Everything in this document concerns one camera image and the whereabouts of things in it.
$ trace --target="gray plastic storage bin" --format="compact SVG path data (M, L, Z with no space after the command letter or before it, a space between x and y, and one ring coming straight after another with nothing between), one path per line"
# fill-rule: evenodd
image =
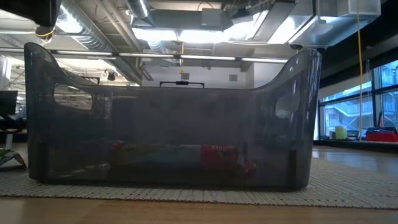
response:
M29 175L42 182L304 187L320 65L317 51L303 50L251 90L99 86L26 44Z

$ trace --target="woven rug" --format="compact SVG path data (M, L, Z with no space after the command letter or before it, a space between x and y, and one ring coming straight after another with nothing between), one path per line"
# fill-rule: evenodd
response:
M398 208L398 178L312 159L310 184L296 192L45 185L27 171L0 172L0 196Z

